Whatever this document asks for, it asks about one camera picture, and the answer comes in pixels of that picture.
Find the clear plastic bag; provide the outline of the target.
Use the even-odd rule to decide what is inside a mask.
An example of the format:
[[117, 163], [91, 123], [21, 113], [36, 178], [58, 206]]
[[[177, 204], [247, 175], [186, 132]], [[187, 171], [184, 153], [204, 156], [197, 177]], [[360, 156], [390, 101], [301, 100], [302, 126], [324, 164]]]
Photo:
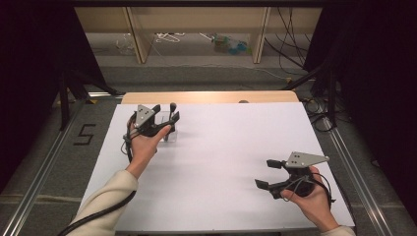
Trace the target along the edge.
[[135, 47], [132, 37], [129, 33], [124, 33], [123, 36], [116, 40], [116, 48], [122, 55], [134, 55]]

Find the metal floor rail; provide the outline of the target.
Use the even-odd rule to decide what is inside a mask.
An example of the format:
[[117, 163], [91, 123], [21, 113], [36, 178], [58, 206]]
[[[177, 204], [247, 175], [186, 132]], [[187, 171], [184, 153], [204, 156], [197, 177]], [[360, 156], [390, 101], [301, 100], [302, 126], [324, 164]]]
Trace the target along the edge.
[[375, 197], [371, 193], [365, 182], [365, 178], [357, 167], [339, 131], [328, 118], [325, 118], [323, 123], [329, 129], [329, 134], [340, 156], [341, 162], [343, 163], [343, 166], [345, 167], [377, 234], [379, 236], [393, 236], [392, 231], [387, 224], [387, 218], [383, 213], [383, 210], [379, 207]]
[[25, 222], [27, 221], [30, 211], [37, 199], [38, 194], [44, 186], [44, 183], [51, 172], [60, 152], [62, 146], [68, 137], [68, 134], [76, 120], [80, 110], [84, 106], [83, 100], [78, 100], [70, 109], [70, 118], [67, 123], [61, 127], [56, 134], [53, 144], [50, 146], [48, 153], [45, 155], [38, 167], [35, 175], [31, 178], [31, 182], [25, 193], [18, 197], [18, 204], [10, 220], [2, 231], [2, 236], [19, 236]]

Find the wooden shelf unit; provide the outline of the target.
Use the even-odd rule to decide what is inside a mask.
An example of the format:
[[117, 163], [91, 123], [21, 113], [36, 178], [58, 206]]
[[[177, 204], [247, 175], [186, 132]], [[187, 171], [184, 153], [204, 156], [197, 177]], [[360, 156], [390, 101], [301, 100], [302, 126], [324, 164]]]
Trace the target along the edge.
[[246, 33], [253, 62], [261, 62], [265, 36], [283, 33], [284, 20], [297, 33], [315, 31], [319, 8], [295, 7], [77, 7], [86, 32], [129, 32], [139, 63], [147, 61], [157, 32]]

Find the dark curtain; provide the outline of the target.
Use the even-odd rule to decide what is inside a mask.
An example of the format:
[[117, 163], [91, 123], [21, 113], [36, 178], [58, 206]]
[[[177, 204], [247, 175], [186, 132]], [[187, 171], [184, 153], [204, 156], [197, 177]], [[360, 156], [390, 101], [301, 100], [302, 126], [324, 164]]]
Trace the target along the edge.
[[325, 0], [306, 68], [331, 60], [356, 127], [417, 224], [417, 0]]
[[0, 192], [28, 154], [60, 81], [85, 98], [101, 87], [75, 7], [64, 0], [0, 0]]

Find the person's right hand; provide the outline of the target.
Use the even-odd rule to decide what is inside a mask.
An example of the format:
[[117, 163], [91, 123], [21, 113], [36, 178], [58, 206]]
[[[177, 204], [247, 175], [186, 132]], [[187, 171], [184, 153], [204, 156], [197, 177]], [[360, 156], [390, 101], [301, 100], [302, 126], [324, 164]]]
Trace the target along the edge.
[[307, 197], [299, 197], [289, 190], [283, 190], [280, 194], [284, 199], [297, 205], [321, 233], [329, 232], [339, 226], [330, 211], [328, 194], [323, 187], [316, 185]]

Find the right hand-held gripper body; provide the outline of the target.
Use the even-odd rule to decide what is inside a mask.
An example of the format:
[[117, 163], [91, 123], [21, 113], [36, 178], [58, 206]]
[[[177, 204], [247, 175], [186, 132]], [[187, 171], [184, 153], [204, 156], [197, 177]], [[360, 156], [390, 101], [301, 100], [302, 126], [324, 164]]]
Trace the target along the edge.
[[[315, 164], [329, 161], [329, 157], [292, 151], [288, 159], [284, 161], [286, 164], [283, 169], [288, 172], [289, 179], [281, 182], [284, 183], [283, 190], [290, 190], [300, 197], [307, 197], [313, 192], [315, 187], [314, 177], [310, 167]], [[272, 194], [272, 196], [275, 199], [280, 199], [280, 193]]]

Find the clear acrylic organizer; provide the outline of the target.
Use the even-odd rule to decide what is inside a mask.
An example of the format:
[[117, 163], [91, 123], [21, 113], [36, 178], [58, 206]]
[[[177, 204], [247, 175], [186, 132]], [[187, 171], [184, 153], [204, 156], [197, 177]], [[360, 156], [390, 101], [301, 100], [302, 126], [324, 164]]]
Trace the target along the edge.
[[[155, 115], [155, 124], [159, 125], [168, 121], [169, 111], [160, 111]], [[175, 143], [177, 141], [178, 130], [174, 129], [173, 132], [169, 133], [166, 137], [162, 139], [165, 143]]]

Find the white table sheet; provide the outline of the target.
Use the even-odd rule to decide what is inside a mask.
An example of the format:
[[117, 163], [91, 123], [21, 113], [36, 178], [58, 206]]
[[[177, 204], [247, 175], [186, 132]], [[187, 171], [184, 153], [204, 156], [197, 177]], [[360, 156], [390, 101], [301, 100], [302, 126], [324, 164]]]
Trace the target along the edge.
[[268, 160], [322, 148], [299, 102], [185, 104], [169, 142], [139, 179], [116, 230], [182, 234], [301, 230], [298, 206], [257, 187], [288, 174]]

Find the person's left hand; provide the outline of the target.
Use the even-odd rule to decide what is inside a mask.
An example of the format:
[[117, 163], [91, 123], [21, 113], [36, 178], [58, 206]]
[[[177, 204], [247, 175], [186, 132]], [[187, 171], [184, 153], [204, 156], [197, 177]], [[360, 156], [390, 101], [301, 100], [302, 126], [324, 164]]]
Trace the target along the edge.
[[130, 172], [135, 178], [139, 178], [145, 171], [150, 160], [155, 155], [158, 143], [169, 133], [171, 129], [170, 125], [164, 126], [155, 136], [146, 137], [134, 133], [135, 127], [131, 125], [129, 130], [132, 135], [131, 138], [131, 150], [132, 161], [126, 167], [126, 170]]

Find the colourful plastic bag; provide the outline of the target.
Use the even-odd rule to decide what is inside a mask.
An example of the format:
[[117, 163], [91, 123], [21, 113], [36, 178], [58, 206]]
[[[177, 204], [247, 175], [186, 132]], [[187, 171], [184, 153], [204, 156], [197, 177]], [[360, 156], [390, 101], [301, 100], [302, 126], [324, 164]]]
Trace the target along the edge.
[[213, 43], [213, 48], [216, 52], [228, 53], [230, 55], [252, 53], [252, 49], [249, 47], [246, 41], [237, 40], [231, 36], [215, 34], [211, 42]]

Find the black metal stand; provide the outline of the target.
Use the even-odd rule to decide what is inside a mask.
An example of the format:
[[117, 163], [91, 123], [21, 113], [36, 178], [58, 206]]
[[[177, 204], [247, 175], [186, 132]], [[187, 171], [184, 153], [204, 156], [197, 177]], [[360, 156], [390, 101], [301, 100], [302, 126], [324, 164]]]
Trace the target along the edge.
[[111, 88], [105, 83], [105, 81], [101, 82], [89, 76], [88, 74], [82, 73], [77, 70], [64, 71], [61, 74], [58, 82], [61, 107], [61, 131], [63, 131], [66, 128], [70, 121], [70, 108], [67, 90], [69, 90], [77, 100], [89, 99], [89, 93], [85, 88], [85, 84], [93, 85], [113, 96], [123, 95], [122, 91], [118, 91], [115, 88]]
[[330, 65], [323, 63], [307, 75], [285, 86], [283, 90], [296, 89], [311, 79], [316, 79], [316, 83], [328, 91], [328, 109], [325, 116], [329, 121], [328, 129], [332, 130], [337, 127], [335, 121], [336, 77]]

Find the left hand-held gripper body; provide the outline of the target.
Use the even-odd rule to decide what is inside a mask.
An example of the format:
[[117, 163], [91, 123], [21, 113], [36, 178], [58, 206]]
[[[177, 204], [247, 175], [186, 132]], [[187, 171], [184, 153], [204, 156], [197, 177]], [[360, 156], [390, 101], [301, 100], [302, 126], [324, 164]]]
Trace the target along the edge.
[[135, 113], [134, 128], [140, 135], [146, 137], [155, 136], [163, 127], [167, 126], [162, 124], [155, 124], [155, 115], [152, 108], [148, 108], [144, 105], [139, 105]]

